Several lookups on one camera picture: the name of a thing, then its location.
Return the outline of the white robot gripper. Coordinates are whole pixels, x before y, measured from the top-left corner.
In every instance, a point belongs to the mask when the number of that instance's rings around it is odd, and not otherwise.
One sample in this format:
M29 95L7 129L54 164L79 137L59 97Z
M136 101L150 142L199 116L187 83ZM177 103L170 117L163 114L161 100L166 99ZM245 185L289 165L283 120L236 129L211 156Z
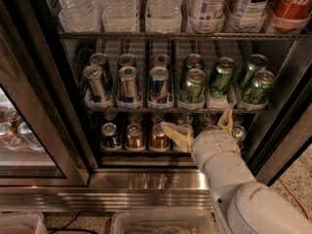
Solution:
M165 135L178 144L184 153L190 153L200 171L216 154L227 152L239 153L240 148L231 135L233 129L232 109L226 108L217 122L218 129L208 129L198 134L195 139L190 134L183 135L177 131L177 125L161 122Z

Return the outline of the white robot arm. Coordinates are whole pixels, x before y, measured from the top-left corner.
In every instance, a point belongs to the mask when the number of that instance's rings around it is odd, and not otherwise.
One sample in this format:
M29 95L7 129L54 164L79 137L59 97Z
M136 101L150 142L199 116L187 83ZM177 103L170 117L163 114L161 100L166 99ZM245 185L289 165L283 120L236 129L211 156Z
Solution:
M220 234L312 234L309 219L255 179L232 135L230 108L195 137L170 122L161 128L207 179Z

